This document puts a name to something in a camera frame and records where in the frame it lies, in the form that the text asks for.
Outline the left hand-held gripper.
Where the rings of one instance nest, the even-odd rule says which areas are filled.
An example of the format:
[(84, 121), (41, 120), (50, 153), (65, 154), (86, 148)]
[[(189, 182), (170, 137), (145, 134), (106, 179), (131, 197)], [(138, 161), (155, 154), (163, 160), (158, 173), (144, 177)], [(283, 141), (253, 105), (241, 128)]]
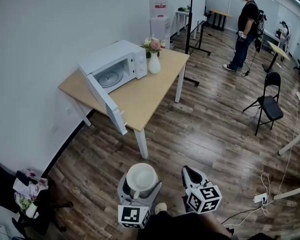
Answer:
[(127, 195), (126, 176), (123, 175), (117, 187), (120, 201), (118, 205), (118, 222), (128, 229), (144, 229), (151, 215), (152, 204), (158, 196), (162, 182), (158, 182), (149, 196), (134, 199)]

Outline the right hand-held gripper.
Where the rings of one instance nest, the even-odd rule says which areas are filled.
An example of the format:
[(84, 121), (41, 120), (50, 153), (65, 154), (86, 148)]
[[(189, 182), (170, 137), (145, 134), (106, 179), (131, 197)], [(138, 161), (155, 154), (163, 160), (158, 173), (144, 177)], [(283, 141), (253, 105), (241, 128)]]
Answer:
[(185, 190), (183, 198), (187, 213), (205, 214), (215, 211), (221, 203), (222, 194), (217, 185), (213, 185), (208, 177), (200, 170), (187, 165), (182, 167), (181, 177), (184, 187), (192, 187), (192, 182), (200, 186)]

